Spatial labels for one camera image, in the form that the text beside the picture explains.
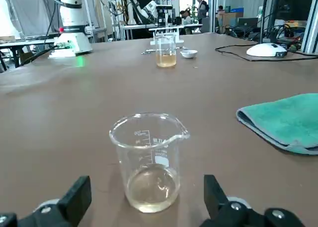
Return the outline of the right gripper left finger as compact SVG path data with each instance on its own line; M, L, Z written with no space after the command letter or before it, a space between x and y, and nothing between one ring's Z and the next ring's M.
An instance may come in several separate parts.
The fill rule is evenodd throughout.
M81 176L55 204L43 204L30 215L18 219L15 213L1 213L2 227L77 227L91 204L91 182Z

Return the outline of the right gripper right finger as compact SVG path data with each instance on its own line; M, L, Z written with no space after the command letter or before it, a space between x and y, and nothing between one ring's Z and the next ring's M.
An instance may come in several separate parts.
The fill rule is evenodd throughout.
M249 207L242 199L229 200L216 177L204 175L204 203L209 218L202 227L303 227L302 221L282 208L268 208L263 214Z

